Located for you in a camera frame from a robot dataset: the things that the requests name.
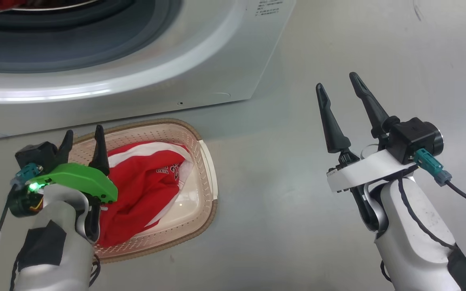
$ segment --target laundry basket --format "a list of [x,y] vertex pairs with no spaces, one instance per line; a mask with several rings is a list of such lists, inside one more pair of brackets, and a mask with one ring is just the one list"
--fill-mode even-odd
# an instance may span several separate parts
[[[88,164],[96,145],[94,133],[76,138],[70,162]],[[107,150],[130,143],[161,141],[184,145],[194,167],[172,208],[159,223],[114,247],[96,244],[102,263],[155,253],[192,239],[211,224],[217,210],[217,178],[206,144],[191,125],[173,118],[138,122],[105,130]]]

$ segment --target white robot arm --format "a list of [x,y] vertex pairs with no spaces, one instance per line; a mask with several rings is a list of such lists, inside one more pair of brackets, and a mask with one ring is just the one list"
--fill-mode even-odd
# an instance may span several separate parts
[[87,291],[98,277],[100,260],[93,245],[100,237],[100,206],[118,199],[118,189],[107,178],[104,136],[98,125],[88,166],[68,163],[72,131],[59,148],[44,142],[15,154],[21,170],[11,181],[0,231],[8,210],[36,219],[15,259],[11,291]]
[[388,116],[356,73],[350,73],[350,79],[379,148],[363,160],[348,149],[351,142],[330,110],[324,87],[318,84],[327,149],[340,153],[339,165],[327,173],[331,190],[352,192],[364,224],[375,233],[382,273],[396,291],[466,291],[466,258],[412,177],[421,167],[440,186],[447,184],[466,198],[434,158],[443,150],[442,135],[418,118],[400,122]]

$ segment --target washing machine door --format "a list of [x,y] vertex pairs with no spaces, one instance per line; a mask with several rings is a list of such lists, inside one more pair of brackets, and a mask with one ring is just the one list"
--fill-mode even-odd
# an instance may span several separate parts
[[70,101],[169,80],[220,50],[247,5],[246,0],[50,2],[57,5],[0,13],[0,104]]

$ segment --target concrete floor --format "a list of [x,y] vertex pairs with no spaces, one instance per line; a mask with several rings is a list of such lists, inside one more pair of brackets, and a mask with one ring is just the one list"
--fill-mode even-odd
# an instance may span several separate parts
[[[218,214],[196,239],[103,265],[91,289],[392,291],[351,194],[326,183],[337,157],[326,151],[316,83],[352,150],[374,142],[352,71],[390,115],[418,116],[442,131],[440,161],[466,190],[466,2],[300,0],[251,100],[134,119],[169,116],[200,132],[218,175]],[[18,170],[13,153],[63,134],[0,140],[0,210]],[[420,171],[415,177],[466,254],[466,201]],[[30,224],[10,215],[5,223],[0,290]]]

